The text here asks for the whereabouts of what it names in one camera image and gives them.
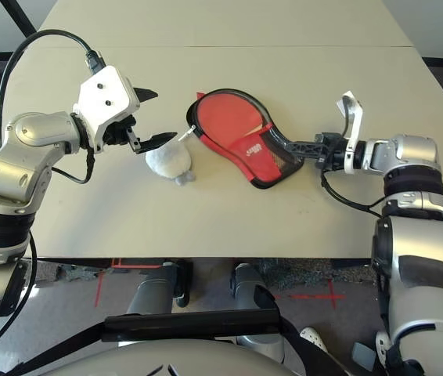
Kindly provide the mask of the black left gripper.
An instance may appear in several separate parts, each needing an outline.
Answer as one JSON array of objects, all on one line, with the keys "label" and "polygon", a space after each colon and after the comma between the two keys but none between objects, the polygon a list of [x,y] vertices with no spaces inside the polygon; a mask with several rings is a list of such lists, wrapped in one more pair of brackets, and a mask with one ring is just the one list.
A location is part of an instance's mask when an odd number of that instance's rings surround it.
[{"label": "black left gripper", "polygon": [[[135,94],[140,103],[158,97],[158,93],[152,89],[135,88]],[[153,135],[147,140],[141,140],[132,130],[135,124],[136,120],[132,115],[109,124],[103,134],[104,144],[109,146],[128,144],[135,154],[143,154],[162,147],[178,134],[177,132],[164,132]]]}]

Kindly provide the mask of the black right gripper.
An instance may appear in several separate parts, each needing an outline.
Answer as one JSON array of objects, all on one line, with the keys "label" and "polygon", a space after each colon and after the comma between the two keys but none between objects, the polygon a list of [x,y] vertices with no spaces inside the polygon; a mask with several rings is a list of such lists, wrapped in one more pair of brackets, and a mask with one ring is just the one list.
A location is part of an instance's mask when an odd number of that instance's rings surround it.
[{"label": "black right gripper", "polygon": [[315,167],[318,170],[343,170],[347,140],[340,133],[323,132],[315,136],[315,141],[290,142],[286,151],[295,157],[317,160]]}]

